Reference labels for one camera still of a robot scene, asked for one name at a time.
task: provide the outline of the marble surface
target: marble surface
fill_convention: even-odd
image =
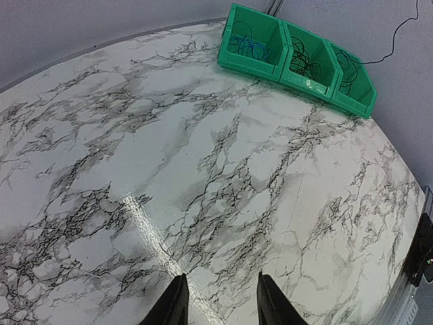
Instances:
[[[223,70],[222,24],[138,37],[0,94],[0,324],[371,324],[424,202],[373,120]]]

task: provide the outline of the white marble table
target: white marble table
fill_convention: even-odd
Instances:
[[[257,324],[260,270],[309,324],[370,324],[424,195],[373,120],[217,66],[222,24],[158,32],[0,95],[0,324]]]

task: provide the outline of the green storage box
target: green storage box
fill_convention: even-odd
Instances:
[[[259,45],[246,46],[244,38]],[[218,54],[219,65],[278,81],[288,50],[280,19],[235,3],[231,5]]]
[[[284,65],[280,83],[330,101],[341,81],[342,71],[325,39],[289,22],[287,42],[292,47]]]
[[[342,80],[337,84],[331,103],[353,114],[369,118],[378,96],[361,60],[345,49],[328,41],[336,56]]]

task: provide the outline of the marble tabletop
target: marble tabletop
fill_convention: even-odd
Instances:
[[[373,120],[217,66],[223,24],[105,47],[0,94],[0,324],[371,324],[424,202]]]

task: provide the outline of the gray wall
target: gray wall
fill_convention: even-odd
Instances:
[[[395,53],[367,66],[378,91],[373,117],[422,184],[433,185],[433,4],[397,33]],[[395,28],[415,17],[415,0],[287,0],[279,17],[359,56],[390,53]]]
[[[0,89],[94,45],[227,16],[232,0],[1,0]],[[264,10],[268,0],[237,0]]]

